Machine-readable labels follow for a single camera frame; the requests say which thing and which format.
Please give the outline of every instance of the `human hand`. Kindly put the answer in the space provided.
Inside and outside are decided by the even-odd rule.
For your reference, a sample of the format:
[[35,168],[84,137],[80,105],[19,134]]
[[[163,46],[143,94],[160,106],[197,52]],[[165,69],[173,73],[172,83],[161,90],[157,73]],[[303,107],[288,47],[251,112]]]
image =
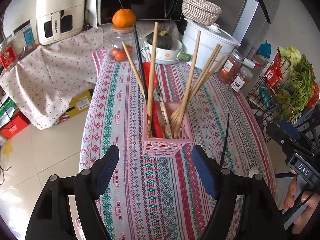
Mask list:
[[[287,196],[283,203],[284,210],[288,210],[289,208],[292,208],[294,205],[294,194],[297,191],[297,175],[294,176],[294,178],[291,180]],[[311,191],[305,191],[301,196],[301,202],[304,202],[310,195],[312,194]],[[303,230],[303,228],[306,226],[306,224],[309,222],[313,212],[316,210],[316,207],[318,206],[318,203],[320,201],[320,195],[315,193],[306,203],[305,205],[308,205],[308,207],[303,211],[303,213],[293,222],[293,228],[292,233],[293,234],[299,234]]]

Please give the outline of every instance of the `yellow box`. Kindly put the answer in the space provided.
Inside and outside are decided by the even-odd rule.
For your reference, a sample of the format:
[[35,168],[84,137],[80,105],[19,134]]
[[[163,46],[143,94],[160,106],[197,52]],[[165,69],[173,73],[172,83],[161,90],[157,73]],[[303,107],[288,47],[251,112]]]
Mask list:
[[91,103],[91,94],[90,91],[84,92],[83,94],[74,97],[70,101],[69,109],[59,117],[56,121],[56,124],[61,123],[87,109],[89,109]]

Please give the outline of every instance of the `kabocha squash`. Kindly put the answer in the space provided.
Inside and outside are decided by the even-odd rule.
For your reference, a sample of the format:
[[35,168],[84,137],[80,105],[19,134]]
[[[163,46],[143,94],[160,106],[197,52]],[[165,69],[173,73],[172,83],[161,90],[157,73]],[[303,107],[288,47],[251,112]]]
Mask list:
[[130,9],[124,9],[121,2],[121,9],[116,11],[112,18],[112,22],[116,27],[124,28],[129,27],[136,21],[136,16]]
[[[146,38],[147,38],[147,42],[149,44],[152,44],[153,32],[150,33],[149,35],[147,35]],[[158,38],[157,38],[157,48],[160,48],[160,49],[171,49],[172,46],[173,46],[173,39],[168,34],[168,31],[159,32],[158,33]]]

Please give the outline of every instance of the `red utensil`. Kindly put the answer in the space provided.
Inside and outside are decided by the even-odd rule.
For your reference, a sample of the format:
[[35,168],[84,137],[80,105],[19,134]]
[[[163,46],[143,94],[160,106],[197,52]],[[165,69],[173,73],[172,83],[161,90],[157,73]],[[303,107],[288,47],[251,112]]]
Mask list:
[[[147,90],[148,90],[148,84],[149,84],[149,70],[150,70],[150,62],[144,62],[142,63],[142,67],[145,73],[145,79],[146,79],[146,84],[147,84]],[[158,84],[158,78],[157,75],[155,73],[154,77],[153,77],[153,90],[156,89]],[[158,118],[158,113],[157,113],[157,108],[155,106],[155,101],[153,100],[152,102],[152,123],[151,123],[151,128],[152,126],[155,129],[156,132],[156,137],[157,138],[164,138],[163,136],[163,131],[159,122],[159,118]]]

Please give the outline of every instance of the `stacked plate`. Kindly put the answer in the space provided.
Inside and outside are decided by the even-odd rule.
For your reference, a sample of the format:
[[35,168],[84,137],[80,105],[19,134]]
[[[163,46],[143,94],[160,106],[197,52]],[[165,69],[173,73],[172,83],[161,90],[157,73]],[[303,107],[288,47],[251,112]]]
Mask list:
[[[143,48],[140,48],[140,49],[141,49],[142,55],[146,59],[148,59],[145,50]],[[180,60],[181,60],[181,58],[179,58],[179,57],[178,58],[162,58],[162,57],[157,57],[156,56],[156,63],[157,64],[162,64],[162,65],[172,65],[172,64],[178,63]]]

